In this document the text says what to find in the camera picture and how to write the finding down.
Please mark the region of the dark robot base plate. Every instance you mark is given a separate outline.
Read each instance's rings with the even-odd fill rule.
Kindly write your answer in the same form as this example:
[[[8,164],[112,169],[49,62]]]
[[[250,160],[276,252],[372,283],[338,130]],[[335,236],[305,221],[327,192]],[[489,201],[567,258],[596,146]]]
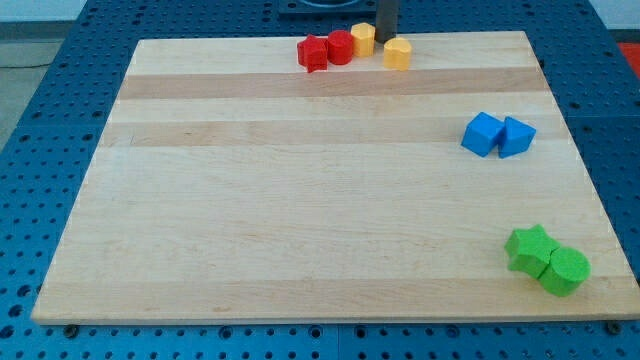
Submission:
[[[279,19],[347,20],[375,16],[377,0],[277,0]]]

